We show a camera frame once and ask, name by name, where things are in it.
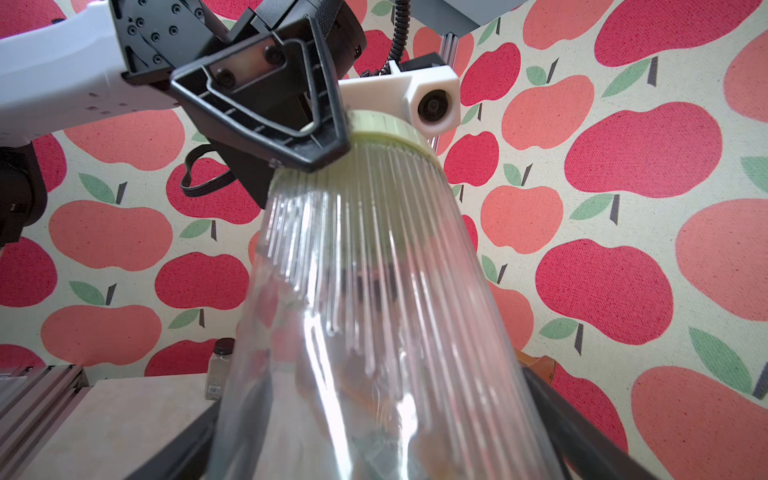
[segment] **pale green lid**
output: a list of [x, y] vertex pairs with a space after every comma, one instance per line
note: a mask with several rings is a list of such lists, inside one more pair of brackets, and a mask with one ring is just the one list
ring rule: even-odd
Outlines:
[[440, 162], [435, 151], [424, 136], [407, 121], [390, 114], [373, 110], [350, 110], [347, 112], [349, 137], [373, 137], [394, 140], [408, 145], [423, 154], [438, 167]]

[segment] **gray metal panel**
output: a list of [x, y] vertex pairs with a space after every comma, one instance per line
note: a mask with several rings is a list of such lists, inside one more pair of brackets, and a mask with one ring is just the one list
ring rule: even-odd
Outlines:
[[491, 20], [517, 8], [525, 0], [445, 0], [445, 3], [464, 14], [478, 25], [485, 25]]
[[65, 392], [56, 404], [48, 410], [45, 417], [35, 426], [34, 431], [23, 439], [21, 446], [12, 454], [12, 458], [8, 460], [5, 467], [0, 471], [0, 478], [14, 480], [20, 476], [35, 455], [43, 448], [43, 445], [53, 436], [58, 427], [66, 420], [90, 389], [91, 387], [85, 387], [80, 390], [72, 388]]
[[525, 0], [413, 0], [411, 16], [440, 35], [463, 37]]

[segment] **apple wallpaper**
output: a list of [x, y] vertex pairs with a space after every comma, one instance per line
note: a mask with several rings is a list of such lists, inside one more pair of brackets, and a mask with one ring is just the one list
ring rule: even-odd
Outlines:
[[[0, 38], [87, 0], [0, 2]], [[260, 0], [209, 0], [228, 25]], [[379, 68], [392, 4], [348, 0]], [[413, 20], [408, 58], [439, 49]], [[530, 0], [458, 45], [439, 158], [511, 344], [659, 478], [765, 478], [768, 2]], [[181, 109], [34, 142], [48, 207], [0, 257], [0, 367], [202, 372], [233, 336], [263, 215], [190, 199]], [[198, 162], [194, 182], [226, 170]]]

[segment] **black bracket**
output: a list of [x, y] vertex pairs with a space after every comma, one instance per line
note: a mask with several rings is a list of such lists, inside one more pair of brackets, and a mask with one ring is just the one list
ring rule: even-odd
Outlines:
[[200, 0], [110, 0], [110, 6], [129, 83], [167, 81], [175, 68], [226, 46], [227, 27]]
[[336, 69], [314, 18], [177, 69], [169, 93], [259, 204], [271, 169], [312, 172], [349, 150]]

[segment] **cable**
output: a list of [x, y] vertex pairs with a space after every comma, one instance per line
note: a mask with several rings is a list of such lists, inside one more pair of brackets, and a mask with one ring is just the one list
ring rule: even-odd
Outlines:
[[411, 1], [395, 0], [395, 34], [392, 37], [392, 48], [389, 50], [389, 57], [382, 67], [379, 74], [388, 75], [389, 61], [394, 60], [400, 63], [402, 55], [406, 51], [408, 43], [408, 28], [411, 23]]
[[203, 195], [212, 194], [216, 190], [220, 190], [237, 180], [235, 174], [232, 173], [232, 170], [227, 170], [216, 178], [208, 180], [200, 185], [190, 187], [192, 184], [192, 166], [194, 163], [203, 155], [215, 151], [216, 149], [213, 145], [206, 144], [193, 148], [192, 151], [187, 154], [187, 158], [184, 159], [184, 165], [187, 167], [187, 172], [181, 179], [181, 191], [184, 192], [184, 195], [188, 197], [202, 197]]

